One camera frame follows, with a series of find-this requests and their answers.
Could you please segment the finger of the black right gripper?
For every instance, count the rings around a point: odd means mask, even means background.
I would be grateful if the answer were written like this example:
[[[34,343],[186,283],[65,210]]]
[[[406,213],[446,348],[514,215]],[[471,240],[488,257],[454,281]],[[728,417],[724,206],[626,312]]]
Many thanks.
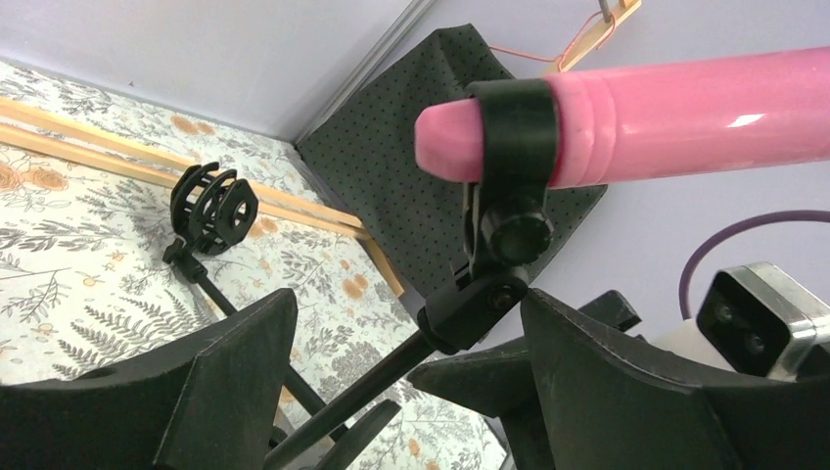
[[[375,405],[325,453],[314,470],[345,470],[397,416],[401,406],[390,399]]]
[[[513,469],[555,467],[523,336],[419,365],[407,380],[421,392],[499,420]]]

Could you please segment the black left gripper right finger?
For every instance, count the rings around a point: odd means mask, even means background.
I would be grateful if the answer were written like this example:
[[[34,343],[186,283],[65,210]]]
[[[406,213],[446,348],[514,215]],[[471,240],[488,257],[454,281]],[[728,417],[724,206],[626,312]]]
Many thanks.
[[[825,469],[829,380],[781,382],[627,336],[539,290],[521,304],[559,469]]]

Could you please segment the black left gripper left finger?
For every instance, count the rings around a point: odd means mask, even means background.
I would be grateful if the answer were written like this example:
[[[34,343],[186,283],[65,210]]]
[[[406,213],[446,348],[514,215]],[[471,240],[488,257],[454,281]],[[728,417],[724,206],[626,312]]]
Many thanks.
[[[3,387],[2,467],[261,468],[297,317],[280,289],[74,380]]]

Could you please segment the black tripod mic stand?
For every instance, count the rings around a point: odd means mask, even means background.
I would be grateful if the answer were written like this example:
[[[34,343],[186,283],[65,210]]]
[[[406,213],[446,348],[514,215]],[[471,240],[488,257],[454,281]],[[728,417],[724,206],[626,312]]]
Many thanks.
[[[545,201],[557,108],[542,79],[473,82],[468,92],[480,107],[484,158],[480,181],[464,186],[466,267],[427,297],[418,332],[271,450],[265,468],[285,468],[432,353],[468,350],[525,296],[525,267],[553,235]]]

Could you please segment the round-base mic stand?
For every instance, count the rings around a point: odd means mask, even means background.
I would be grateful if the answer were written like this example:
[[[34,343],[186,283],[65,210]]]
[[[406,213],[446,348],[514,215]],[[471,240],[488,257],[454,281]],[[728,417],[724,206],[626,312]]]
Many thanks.
[[[187,167],[170,196],[170,220],[176,235],[162,255],[183,278],[198,285],[227,316],[237,309],[208,278],[199,253],[217,256],[240,244],[254,225],[259,200],[248,180],[218,163]]]

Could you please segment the pink microphone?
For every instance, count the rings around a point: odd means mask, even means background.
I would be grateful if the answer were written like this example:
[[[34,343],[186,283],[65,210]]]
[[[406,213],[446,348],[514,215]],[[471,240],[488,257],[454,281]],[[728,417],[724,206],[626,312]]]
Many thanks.
[[[821,162],[829,51],[474,82],[417,117],[414,153],[447,181],[500,169],[553,188]]]

